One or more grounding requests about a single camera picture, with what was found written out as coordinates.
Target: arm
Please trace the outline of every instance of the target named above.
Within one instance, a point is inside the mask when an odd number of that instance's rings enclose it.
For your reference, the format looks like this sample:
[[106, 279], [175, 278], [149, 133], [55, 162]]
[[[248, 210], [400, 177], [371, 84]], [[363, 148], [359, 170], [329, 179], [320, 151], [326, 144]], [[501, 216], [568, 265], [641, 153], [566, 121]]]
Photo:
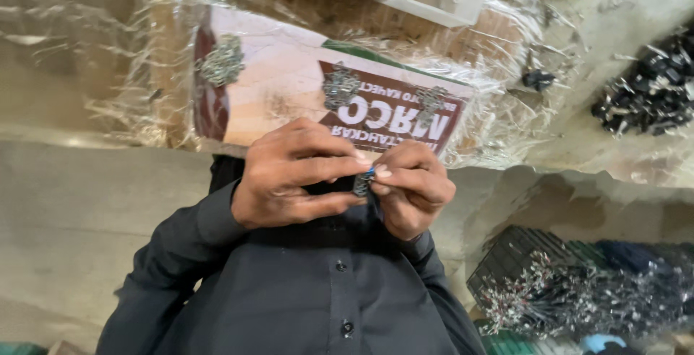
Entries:
[[477, 329], [447, 287], [444, 265], [427, 230], [455, 195], [446, 168], [428, 146], [413, 140], [389, 149], [374, 164], [371, 190], [380, 199], [385, 228], [400, 240], [459, 355], [484, 354]]
[[195, 283], [212, 273], [245, 229], [233, 218], [237, 182], [163, 221], [134, 256], [134, 269], [117, 291], [118, 307], [99, 339], [99, 355], [151, 353]]
[[429, 291], [429, 296], [434, 302], [458, 354], [485, 354], [480, 334], [475, 325], [458, 298], [448, 289], [444, 265], [438, 259], [431, 233], [426, 231], [413, 242], [404, 243], [401, 250]]
[[[238, 165], [231, 164], [236, 167], [232, 174], [239, 172]], [[350, 142], [305, 118], [256, 140], [239, 181], [178, 210], [135, 254], [134, 270], [118, 292], [119, 305], [101, 334], [97, 353], [150, 354], [193, 294], [196, 281], [225, 262], [246, 229], [308, 222], [365, 204], [351, 192], [309, 195], [301, 186], [370, 167]], [[217, 184], [213, 179], [211, 188]]]

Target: printed label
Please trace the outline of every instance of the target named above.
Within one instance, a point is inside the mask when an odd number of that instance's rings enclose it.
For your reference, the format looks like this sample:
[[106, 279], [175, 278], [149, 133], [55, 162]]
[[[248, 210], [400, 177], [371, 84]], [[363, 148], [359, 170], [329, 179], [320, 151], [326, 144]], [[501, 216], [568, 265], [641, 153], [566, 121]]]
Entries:
[[[333, 72], [333, 64], [319, 63], [324, 75]], [[464, 107], [462, 99], [444, 97], [444, 109], [424, 128], [416, 119], [421, 107], [415, 93], [421, 87], [360, 70], [353, 69], [352, 73], [361, 81], [359, 94], [350, 106], [329, 112], [321, 120], [334, 136], [346, 138], [365, 151], [383, 153], [402, 140], [412, 139], [424, 142], [435, 154], [441, 152]]]

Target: hand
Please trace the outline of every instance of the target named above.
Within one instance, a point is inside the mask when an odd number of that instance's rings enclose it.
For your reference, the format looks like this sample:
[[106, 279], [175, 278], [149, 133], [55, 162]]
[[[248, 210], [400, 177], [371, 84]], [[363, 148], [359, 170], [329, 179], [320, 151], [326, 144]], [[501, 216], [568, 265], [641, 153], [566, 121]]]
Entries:
[[403, 241], [424, 233], [455, 195], [455, 184], [429, 146], [405, 140], [374, 162], [371, 190], [381, 200], [388, 231]]
[[367, 200], [351, 192], [311, 196], [301, 186], [364, 173], [370, 167], [371, 161], [349, 141], [300, 118], [267, 133], [248, 149], [231, 212], [249, 229], [338, 215]]

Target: shirt sleeve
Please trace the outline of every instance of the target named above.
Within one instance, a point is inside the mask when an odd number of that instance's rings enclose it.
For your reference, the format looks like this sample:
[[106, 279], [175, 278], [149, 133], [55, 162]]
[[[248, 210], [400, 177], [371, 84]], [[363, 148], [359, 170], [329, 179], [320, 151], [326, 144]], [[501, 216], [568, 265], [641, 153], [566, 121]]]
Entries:
[[448, 289], [444, 264], [438, 258], [431, 233], [426, 231], [409, 243], [401, 243], [400, 249], [424, 282], [458, 353], [484, 355], [480, 334], [458, 298]]
[[213, 273], [246, 229], [231, 214], [238, 181], [164, 220], [134, 255], [116, 292], [119, 303], [101, 333], [98, 355], [150, 354], [198, 280]]

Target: person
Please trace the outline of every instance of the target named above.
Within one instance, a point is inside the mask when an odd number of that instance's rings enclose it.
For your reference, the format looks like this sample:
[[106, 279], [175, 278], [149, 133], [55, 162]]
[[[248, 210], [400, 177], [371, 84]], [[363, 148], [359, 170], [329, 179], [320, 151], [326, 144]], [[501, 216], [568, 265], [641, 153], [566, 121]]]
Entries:
[[135, 253], [98, 355], [484, 354], [427, 230], [455, 185], [426, 145], [372, 164], [299, 119], [212, 171]]

